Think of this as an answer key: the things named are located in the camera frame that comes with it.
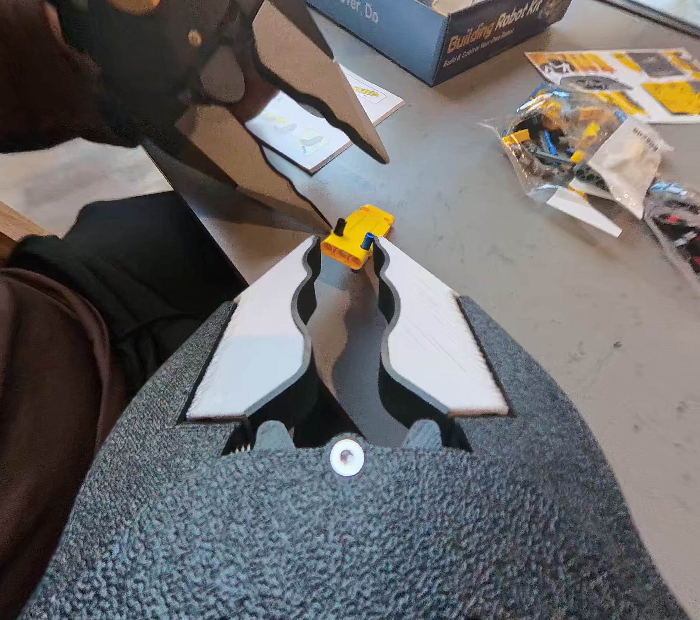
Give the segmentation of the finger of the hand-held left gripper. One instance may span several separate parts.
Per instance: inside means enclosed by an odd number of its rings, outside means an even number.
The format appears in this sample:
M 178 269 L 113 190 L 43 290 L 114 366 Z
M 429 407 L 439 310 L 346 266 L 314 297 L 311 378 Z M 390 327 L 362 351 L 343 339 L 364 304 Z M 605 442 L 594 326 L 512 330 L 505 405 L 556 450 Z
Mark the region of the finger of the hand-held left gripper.
M 332 224 L 229 111 L 194 105 L 177 121 L 144 120 L 144 149 L 195 211 L 260 228 L 324 234 Z
M 345 73 L 322 48 L 271 0 L 263 0 L 252 21 L 256 68 L 267 82 L 297 104 L 314 108 L 329 125 L 380 164 L 389 155 Z

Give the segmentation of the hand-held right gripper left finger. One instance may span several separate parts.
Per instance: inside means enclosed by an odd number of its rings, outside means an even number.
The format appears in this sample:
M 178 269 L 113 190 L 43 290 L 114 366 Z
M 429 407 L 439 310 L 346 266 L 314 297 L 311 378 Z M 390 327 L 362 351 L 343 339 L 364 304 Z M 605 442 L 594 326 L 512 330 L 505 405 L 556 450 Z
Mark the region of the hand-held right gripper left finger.
M 186 406 L 188 421 L 302 421 L 319 377 L 308 323 L 320 239 L 304 240 L 235 299 Z

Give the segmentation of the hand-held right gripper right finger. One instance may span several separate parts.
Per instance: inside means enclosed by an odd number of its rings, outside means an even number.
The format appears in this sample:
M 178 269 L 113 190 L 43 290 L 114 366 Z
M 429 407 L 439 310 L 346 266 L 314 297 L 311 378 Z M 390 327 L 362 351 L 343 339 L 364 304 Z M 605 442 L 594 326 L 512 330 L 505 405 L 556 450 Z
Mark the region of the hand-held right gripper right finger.
M 395 418 L 508 415 L 509 404 L 458 293 L 387 239 L 374 242 L 381 398 Z

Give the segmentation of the yellow building panel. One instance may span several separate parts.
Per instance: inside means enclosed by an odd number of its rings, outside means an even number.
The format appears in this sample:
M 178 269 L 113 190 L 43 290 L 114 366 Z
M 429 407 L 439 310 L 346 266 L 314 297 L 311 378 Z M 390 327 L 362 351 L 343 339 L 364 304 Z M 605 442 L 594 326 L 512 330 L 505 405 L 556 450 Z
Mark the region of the yellow building panel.
M 354 273 L 360 272 L 372 257 L 374 244 L 369 253 L 361 249 L 362 240 L 367 232 L 376 238 L 385 237 L 393 227 L 396 218 L 389 212 L 371 204 L 363 205 L 346 219 L 345 234 L 342 238 L 334 236 L 333 231 L 320 243 L 321 252 L 331 259 L 345 265 Z

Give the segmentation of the person's left forearm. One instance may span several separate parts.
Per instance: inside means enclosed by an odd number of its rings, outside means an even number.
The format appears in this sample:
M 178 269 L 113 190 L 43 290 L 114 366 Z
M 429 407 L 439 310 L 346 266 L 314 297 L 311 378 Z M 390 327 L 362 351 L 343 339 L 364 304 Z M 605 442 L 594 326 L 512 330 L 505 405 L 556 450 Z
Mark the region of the person's left forearm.
M 1 0 L 1 153 L 47 150 L 75 139 L 136 148 L 98 106 L 95 66 L 69 47 L 46 0 Z

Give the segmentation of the grey desk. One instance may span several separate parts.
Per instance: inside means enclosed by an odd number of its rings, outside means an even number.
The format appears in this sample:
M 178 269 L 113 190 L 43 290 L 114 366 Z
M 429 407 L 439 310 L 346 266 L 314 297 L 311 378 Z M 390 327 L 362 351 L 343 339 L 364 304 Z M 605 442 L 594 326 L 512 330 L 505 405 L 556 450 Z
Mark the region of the grey desk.
M 405 104 L 382 166 L 350 147 L 314 176 L 269 158 L 332 221 L 371 203 L 390 240 L 472 298 L 588 422 L 664 579 L 699 618 L 699 295 L 645 224 L 610 204 L 615 239 L 521 190 L 494 132 L 541 82 L 526 51 L 686 48 L 699 39 L 597 0 L 431 89 L 323 16 L 338 61 Z

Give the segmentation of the white instruction booklet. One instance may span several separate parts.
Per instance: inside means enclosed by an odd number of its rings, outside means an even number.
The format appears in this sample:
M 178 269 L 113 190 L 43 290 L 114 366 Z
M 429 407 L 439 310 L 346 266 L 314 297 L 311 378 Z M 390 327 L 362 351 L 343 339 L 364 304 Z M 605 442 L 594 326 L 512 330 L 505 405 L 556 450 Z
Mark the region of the white instruction booklet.
M 377 126 L 404 106 L 404 99 L 339 66 L 359 103 Z M 350 147 L 348 136 L 313 115 L 290 96 L 279 92 L 259 115 L 246 124 L 248 132 L 267 148 L 310 175 Z

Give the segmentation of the person's legs black pants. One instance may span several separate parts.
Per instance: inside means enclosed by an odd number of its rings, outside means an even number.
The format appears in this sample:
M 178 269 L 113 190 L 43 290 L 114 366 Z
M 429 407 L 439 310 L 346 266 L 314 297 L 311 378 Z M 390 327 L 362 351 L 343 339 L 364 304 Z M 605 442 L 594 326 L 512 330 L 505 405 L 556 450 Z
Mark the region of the person's legs black pants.
M 127 400 L 248 286 L 175 192 L 88 204 L 63 238 L 22 239 L 7 268 L 53 280 L 97 310 Z

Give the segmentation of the person's torso brown sweater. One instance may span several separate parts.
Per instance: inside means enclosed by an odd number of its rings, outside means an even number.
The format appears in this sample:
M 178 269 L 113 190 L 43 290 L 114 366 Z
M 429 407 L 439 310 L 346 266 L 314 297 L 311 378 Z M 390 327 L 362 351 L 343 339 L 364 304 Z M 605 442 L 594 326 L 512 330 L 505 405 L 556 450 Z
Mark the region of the person's torso brown sweater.
M 97 310 L 54 280 L 2 269 L 2 619 L 39 583 L 125 403 Z

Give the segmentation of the clear bag yellow blue parts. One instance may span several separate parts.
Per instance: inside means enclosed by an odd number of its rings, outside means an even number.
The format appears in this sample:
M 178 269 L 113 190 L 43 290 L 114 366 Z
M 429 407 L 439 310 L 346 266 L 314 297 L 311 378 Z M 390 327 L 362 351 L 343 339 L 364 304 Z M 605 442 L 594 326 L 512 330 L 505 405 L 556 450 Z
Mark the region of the clear bag yellow blue parts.
M 524 193 L 618 238 L 622 228 L 594 196 L 643 220 L 647 197 L 670 146 L 610 96 L 543 84 L 512 119 L 491 128 Z

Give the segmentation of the clear bag black red parts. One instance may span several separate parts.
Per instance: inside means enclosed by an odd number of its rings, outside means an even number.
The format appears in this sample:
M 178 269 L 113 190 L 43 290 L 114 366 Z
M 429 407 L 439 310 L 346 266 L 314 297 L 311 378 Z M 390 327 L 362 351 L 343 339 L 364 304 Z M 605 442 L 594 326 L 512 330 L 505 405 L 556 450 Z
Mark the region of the clear bag black red parts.
M 643 220 L 670 262 L 699 285 L 699 190 L 655 179 L 647 191 Z

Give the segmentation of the yellow black sticker sheet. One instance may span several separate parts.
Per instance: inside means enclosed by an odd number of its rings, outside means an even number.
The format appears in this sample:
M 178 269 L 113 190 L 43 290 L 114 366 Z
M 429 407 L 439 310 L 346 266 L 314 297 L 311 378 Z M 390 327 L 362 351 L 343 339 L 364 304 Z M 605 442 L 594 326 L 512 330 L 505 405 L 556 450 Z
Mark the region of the yellow black sticker sheet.
M 546 82 L 579 90 L 648 124 L 699 122 L 699 60 L 687 49 L 530 51 Z

